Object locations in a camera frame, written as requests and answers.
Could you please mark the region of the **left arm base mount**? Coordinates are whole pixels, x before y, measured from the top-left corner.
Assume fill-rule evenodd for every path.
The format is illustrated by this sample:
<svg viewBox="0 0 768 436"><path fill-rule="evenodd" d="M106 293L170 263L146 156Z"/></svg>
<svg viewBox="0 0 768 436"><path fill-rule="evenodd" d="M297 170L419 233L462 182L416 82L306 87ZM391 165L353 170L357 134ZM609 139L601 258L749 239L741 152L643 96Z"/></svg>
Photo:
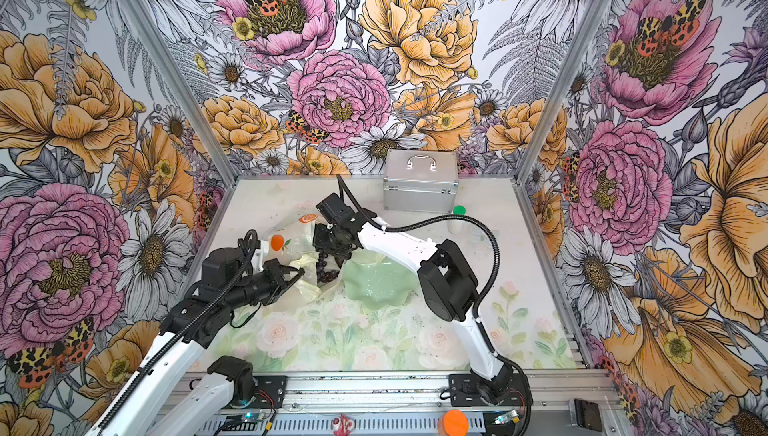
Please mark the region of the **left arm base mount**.
<svg viewBox="0 0 768 436"><path fill-rule="evenodd" d="M288 377L284 375L249 375L234 386L231 406L244 409L276 410L283 406Z"/></svg>

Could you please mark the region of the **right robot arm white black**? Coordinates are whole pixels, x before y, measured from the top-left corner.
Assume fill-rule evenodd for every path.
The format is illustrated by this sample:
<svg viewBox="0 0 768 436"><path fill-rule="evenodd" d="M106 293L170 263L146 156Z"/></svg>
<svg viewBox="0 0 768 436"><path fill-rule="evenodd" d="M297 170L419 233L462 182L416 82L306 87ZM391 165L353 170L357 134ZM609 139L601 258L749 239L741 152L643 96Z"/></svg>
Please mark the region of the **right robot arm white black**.
<svg viewBox="0 0 768 436"><path fill-rule="evenodd" d="M500 248L489 228L475 218L453 214L401 227L390 226L357 202L348 206L337 193L324 198L316 209L326 223L315 230L314 247L341 261L349 260L356 250L372 251L414 273L430 311L456 326L455 333L464 347L471 373L478 378L472 392L485 403L499 403L515 367L495 349L479 314L480 304L500 269ZM412 230L448 220L475 225L489 239L493 262L491 275L482 289L478 288L478 278L456 242L434 242L410 234Z"/></svg>

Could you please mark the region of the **cream translucent plastic bag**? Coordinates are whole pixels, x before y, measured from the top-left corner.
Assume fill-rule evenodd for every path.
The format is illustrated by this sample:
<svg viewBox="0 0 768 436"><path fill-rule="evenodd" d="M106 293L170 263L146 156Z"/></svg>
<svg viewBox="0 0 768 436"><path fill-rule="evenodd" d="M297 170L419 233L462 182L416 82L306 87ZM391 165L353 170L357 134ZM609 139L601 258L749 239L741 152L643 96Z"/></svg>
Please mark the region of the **cream translucent plastic bag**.
<svg viewBox="0 0 768 436"><path fill-rule="evenodd" d="M326 224L319 214L294 211L267 231L268 259L275 258L283 265L305 270L297 283L276 303L268 306L271 311L293 313L318 300L330 298L341 288L340 276L326 285L317 283L315 265L318 252L313 247L313 233L318 224Z"/></svg>

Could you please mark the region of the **green leaf grape bunch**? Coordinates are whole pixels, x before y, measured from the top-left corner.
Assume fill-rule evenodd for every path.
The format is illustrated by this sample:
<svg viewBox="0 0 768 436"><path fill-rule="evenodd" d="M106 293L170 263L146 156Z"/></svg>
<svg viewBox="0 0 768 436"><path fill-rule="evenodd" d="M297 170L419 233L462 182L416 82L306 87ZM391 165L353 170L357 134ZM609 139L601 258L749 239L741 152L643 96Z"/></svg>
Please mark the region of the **green leaf grape bunch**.
<svg viewBox="0 0 768 436"><path fill-rule="evenodd" d="M318 261L315 265L316 279L319 285L326 285L338 279L344 261L327 252L318 252Z"/></svg>

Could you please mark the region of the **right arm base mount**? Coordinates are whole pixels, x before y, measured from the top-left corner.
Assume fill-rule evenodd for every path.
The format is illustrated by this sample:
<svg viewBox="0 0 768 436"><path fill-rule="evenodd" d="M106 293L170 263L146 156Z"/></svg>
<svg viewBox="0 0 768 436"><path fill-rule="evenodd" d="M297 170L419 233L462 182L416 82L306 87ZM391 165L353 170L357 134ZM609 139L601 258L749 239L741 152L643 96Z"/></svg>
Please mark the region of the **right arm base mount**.
<svg viewBox="0 0 768 436"><path fill-rule="evenodd" d="M474 373L450 374L448 389L453 407L524 407L533 403L527 381L519 373L492 381Z"/></svg>

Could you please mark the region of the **light green wavy plate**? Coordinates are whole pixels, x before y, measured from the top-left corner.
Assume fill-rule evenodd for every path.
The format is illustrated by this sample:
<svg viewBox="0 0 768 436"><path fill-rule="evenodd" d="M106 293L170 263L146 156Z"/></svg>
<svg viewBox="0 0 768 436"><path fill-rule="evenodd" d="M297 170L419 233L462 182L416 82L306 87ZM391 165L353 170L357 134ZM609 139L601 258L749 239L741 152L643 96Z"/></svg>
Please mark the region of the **light green wavy plate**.
<svg viewBox="0 0 768 436"><path fill-rule="evenodd" d="M343 263L340 277L346 295L366 308L402 306L409 294L419 288L415 273L390 258L373 251L358 251Z"/></svg>

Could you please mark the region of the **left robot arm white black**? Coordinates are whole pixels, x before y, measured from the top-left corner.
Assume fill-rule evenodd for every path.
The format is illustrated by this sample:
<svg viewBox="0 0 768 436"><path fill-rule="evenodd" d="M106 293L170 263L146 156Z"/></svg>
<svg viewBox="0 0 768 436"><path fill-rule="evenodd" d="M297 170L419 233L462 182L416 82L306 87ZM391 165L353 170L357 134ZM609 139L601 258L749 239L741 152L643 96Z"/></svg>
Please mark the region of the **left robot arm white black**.
<svg viewBox="0 0 768 436"><path fill-rule="evenodd" d="M260 260L259 247L225 247L203 261L191 293L162 321L157 337L90 435L143 435L187 370L227 326L236 309L276 302L305 273L276 259Z"/></svg>

